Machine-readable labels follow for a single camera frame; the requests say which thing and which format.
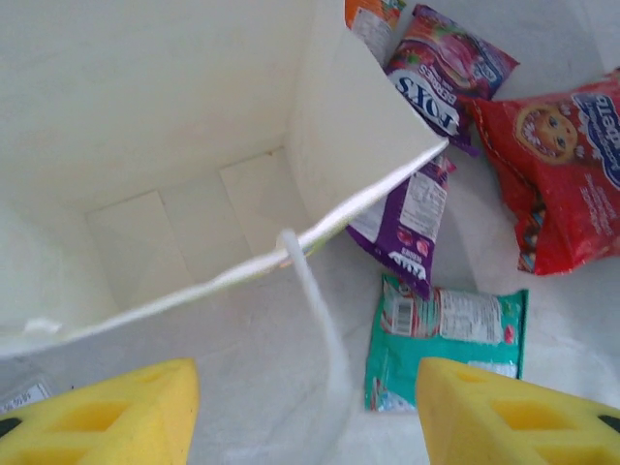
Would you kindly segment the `clear toothbrush pack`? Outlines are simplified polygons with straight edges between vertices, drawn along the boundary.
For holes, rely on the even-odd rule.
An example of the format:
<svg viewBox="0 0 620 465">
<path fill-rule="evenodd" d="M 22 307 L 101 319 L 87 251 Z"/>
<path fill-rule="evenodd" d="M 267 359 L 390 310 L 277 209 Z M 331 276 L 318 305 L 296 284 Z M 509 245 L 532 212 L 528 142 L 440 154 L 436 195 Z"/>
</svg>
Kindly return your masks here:
<svg viewBox="0 0 620 465">
<path fill-rule="evenodd" d="M 49 383 L 42 375 L 23 375 L 8 381 L 0 381 L 0 414 L 50 397 Z"/>
</svg>

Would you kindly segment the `purple Fox's berries candy packet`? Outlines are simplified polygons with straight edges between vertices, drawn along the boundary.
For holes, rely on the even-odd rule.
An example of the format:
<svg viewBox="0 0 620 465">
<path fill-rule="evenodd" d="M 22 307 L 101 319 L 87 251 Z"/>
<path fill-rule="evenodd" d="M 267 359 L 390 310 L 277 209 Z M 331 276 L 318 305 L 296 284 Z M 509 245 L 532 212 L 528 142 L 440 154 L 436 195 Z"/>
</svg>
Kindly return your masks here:
<svg viewBox="0 0 620 465">
<path fill-rule="evenodd" d="M 489 101 L 519 62 L 423 4 L 384 67 L 396 90 L 441 137 L 475 156 L 473 99 Z"/>
</svg>

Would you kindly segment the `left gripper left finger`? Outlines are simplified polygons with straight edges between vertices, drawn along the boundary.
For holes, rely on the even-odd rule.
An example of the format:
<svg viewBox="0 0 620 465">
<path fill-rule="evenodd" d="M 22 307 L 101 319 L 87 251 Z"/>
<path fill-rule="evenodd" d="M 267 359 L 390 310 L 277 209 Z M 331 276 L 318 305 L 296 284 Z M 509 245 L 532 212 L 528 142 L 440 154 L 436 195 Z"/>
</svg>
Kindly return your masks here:
<svg viewBox="0 0 620 465">
<path fill-rule="evenodd" d="M 187 465 L 200 409 L 190 358 L 0 415 L 0 465 Z"/>
</svg>

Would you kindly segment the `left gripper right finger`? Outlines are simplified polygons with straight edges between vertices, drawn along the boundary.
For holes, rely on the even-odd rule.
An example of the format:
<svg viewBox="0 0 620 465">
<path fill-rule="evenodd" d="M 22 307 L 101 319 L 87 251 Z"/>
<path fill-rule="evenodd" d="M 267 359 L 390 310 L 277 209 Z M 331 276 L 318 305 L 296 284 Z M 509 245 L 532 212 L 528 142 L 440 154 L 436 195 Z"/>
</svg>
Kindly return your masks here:
<svg viewBox="0 0 620 465">
<path fill-rule="evenodd" d="M 620 410 L 438 357 L 418 415 L 430 465 L 620 465 Z"/>
</svg>

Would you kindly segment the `red cookie bag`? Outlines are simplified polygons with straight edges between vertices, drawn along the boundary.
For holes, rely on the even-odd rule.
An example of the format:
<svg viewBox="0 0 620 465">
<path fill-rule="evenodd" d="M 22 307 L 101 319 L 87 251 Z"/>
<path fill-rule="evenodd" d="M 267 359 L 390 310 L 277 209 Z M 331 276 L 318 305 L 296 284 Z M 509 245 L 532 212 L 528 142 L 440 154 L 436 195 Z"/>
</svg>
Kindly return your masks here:
<svg viewBox="0 0 620 465">
<path fill-rule="evenodd" d="M 571 91 L 469 105 L 516 217 L 518 267 L 620 257 L 620 67 Z"/>
</svg>

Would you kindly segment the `teal candy packet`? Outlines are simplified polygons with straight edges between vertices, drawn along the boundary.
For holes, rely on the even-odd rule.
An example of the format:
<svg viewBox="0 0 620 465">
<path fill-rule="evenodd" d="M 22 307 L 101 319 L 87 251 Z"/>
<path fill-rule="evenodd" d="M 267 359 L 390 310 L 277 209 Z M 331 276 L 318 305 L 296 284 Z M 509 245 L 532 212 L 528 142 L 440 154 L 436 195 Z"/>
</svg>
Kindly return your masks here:
<svg viewBox="0 0 620 465">
<path fill-rule="evenodd" d="M 365 366 L 365 409 L 412 412 L 425 357 L 520 379 L 528 307 L 527 290 L 496 295 L 435 288 L 425 300 L 402 279 L 383 275 Z"/>
</svg>

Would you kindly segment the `purple snack packet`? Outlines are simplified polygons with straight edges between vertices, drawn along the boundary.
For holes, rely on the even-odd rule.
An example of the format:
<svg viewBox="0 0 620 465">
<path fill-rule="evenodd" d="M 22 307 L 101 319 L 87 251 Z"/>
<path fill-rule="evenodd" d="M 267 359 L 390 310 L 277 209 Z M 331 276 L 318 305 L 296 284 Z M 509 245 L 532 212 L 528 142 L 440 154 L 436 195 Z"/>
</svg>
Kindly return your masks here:
<svg viewBox="0 0 620 465">
<path fill-rule="evenodd" d="M 432 262 L 454 165 L 439 155 L 347 226 L 352 239 L 401 278 L 419 297 L 431 297 Z"/>
</svg>

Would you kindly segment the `orange snack packet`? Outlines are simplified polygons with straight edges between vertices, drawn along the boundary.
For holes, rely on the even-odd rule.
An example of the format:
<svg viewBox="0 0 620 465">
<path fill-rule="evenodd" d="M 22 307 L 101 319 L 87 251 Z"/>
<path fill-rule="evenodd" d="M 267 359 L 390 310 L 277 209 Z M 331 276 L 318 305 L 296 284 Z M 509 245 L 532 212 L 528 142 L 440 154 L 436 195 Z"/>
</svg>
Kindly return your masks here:
<svg viewBox="0 0 620 465">
<path fill-rule="evenodd" d="M 404 0 L 345 0 L 346 25 L 381 65 L 387 60 L 388 45 L 405 7 Z"/>
</svg>

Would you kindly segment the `white paper bag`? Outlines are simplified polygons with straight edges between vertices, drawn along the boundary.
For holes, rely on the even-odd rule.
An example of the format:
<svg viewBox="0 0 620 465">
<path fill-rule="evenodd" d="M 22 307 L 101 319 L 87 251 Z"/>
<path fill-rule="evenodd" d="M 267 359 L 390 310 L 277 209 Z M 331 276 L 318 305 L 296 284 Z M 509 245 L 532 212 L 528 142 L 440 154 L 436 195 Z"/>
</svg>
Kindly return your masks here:
<svg viewBox="0 0 620 465">
<path fill-rule="evenodd" d="M 0 0 L 0 359 L 292 265 L 327 348 L 319 465 L 352 381 L 305 255 L 446 144 L 344 0 Z"/>
</svg>

